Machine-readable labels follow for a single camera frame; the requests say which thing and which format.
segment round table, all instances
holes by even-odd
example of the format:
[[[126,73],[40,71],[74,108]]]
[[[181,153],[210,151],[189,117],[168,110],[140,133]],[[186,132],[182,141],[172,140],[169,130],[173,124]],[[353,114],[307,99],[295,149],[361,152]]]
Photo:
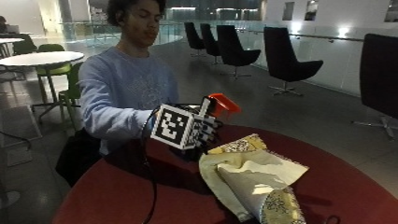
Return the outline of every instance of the round table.
[[[293,184],[309,224],[323,223],[330,215],[347,224],[398,223],[398,200],[322,149],[278,133],[229,125],[218,130],[218,145],[251,133],[259,135],[273,152],[310,167]],[[158,183],[150,223],[238,223],[206,188],[198,164],[181,160],[154,140],[148,141],[146,152]],[[52,223],[142,223],[153,198],[149,179],[137,142],[132,141],[89,168],[70,189]]]
[[[77,60],[81,60],[84,57],[85,55],[81,52],[54,51],[16,55],[0,60],[0,65],[4,66],[42,67],[46,70],[48,84],[53,102],[32,105],[32,110],[34,106],[50,105],[45,112],[42,112],[38,116],[38,122],[41,122],[41,117],[45,115],[45,113],[48,113],[49,110],[52,110],[53,107],[58,105],[58,98],[54,92],[49,70],[58,64],[74,62]]]

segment black bag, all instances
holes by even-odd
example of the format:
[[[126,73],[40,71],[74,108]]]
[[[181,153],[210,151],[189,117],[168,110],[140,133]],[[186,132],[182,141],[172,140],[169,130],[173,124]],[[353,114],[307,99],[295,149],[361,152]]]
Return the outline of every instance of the black bag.
[[[100,143],[101,139],[92,137],[85,129],[66,139],[54,170],[72,187],[88,168],[101,158]]]

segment black chair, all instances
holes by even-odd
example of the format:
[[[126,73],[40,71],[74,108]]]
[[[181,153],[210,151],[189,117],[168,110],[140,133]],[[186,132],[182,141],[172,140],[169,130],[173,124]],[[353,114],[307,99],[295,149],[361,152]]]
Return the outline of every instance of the black chair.
[[[313,77],[323,61],[299,62],[297,60],[287,28],[265,27],[263,46],[270,76],[283,80],[282,88],[269,87],[277,90],[274,95],[293,93],[302,96],[294,88],[287,88],[287,82]]]
[[[239,66],[249,65],[255,62],[259,56],[259,49],[245,50],[239,44],[237,30],[234,25],[218,25],[218,49],[221,53],[221,59],[225,64],[235,67],[235,72],[233,73],[234,78],[249,77],[250,75],[238,74],[237,68]]]
[[[385,127],[390,140],[394,140],[392,129],[398,129],[388,126],[390,119],[398,119],[396,49],[398,37],[365,35],[359,67],[361,100],[365,106],[382,113],[382,123],[353,122],[371,127]]]
[[[203,49],[203,43],[202,43],[202,39],[199,38],[195,25],[191,22],[185,22],[184,26],[185,26],[185,33],[186,33],[189,47],[198,51],[198,53],[191,54],[191,56],[194,57],[202,56],[199,54],[199,50]]]
[[[29,54],[37,51],[32,38],[26,34],[16,34],[13,38],[21,38],[24,41],[12,43],[13,55]]]
[[[215,41],[211,33],[210,24],[201,23],[199,24],[199,30],[201,30],[201,37],[202,37],[202,44],[206,49],[207,54],[214,56],[214,63],[217,64],[217,56],[219,56],[219,49],[218,49],[218,42]]]

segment railing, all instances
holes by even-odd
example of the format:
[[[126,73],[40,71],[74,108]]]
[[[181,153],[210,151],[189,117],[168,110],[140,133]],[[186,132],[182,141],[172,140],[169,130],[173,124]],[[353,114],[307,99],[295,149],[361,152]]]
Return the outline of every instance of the railing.
[[[261,49],[254,63],[267,70],[263,52],[263,27],[283,26],[263,21],[193,21],[199,33],[199,24],[209,23],[214,37],[217,25],[234,25],[245,49]],[[359,60],[365,34],[398,36],[398,29],[287,26],[298,61],[322,60],[317,75],[306,80],[314,85],[359,96]]]
[[[120,41],[120,28],[109,25],[105,21],[64,22],[61,24],[66,42],[85,42],[88,47],[110,47]],[[154,45],[180,40],[180,33],[178,22],[161,23]]]
[[[254,63],[267,70],[266,57],[263,53],[263,27],[281,26],[263,21],[193,21],[199,33],[199,24],[209,23],[213,27],[213,35],[217,38],[217,25],[234,25],[238,32],[239,41],[245,49],[261,49],[259,57]],[[105,28],[96,32],[94,25],[86,22],[73,22],[72,27],[66,27],[73,38],[70,40],[85,41],[88,46],[114,45],[120,38],[120,33]],[[287,26],[291,33],[291,42],[298,61],[322,60],[323,65],[317,75],[306,81],[325,88],[342,91],[351,95],[359,95],[359,59],[362,52],[362,41],[365,34],[398,36],[396,29],[370,29],[370,28],[338,28],[314,27],[293,24]],[[162,21],[160,36],[156,44],[168,43],[185,37],[181,21]]]

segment man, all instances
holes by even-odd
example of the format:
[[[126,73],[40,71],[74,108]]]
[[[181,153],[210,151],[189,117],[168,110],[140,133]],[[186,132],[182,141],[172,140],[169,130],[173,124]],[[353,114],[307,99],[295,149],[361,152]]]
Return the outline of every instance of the man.
[[[164,0],[109,0],[108,22],[121,27],[121,40],[80,69],[84,124],[88,133],[102,139],[102,155],[141,138],[152,110],[178,101],[172,71],[148,51],[164,8]]]
[[[0,16],[0,34],[5,34],[8,32],[8,26],[5,25],[5,18]]]

